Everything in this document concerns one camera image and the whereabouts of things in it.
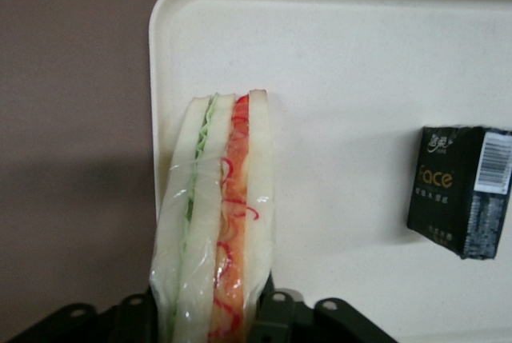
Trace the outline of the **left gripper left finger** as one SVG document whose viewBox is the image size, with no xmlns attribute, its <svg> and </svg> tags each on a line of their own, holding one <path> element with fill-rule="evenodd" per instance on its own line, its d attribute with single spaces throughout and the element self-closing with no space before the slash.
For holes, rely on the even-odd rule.
<svg viewBox="0 0 512 343">
<path fill-rule="evenodd" d="M 104 312 L 74 303 L 44 317 L 22 332 L 24 342 L 156 342 L 153 296 L 138 293 Z"/>
</svg>

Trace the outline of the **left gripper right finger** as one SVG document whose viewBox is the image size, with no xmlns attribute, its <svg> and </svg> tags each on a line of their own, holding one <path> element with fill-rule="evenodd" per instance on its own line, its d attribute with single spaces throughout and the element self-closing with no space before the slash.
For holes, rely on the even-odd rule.
<svg viewBox="0 0 512 343">
<path fill-rule="evenodd" d="M 395 339 L 356 308 L 326 298 L 310 308 L 269 276 L 250 328 L 251 342 L 394 342 Z"/>
</svg>

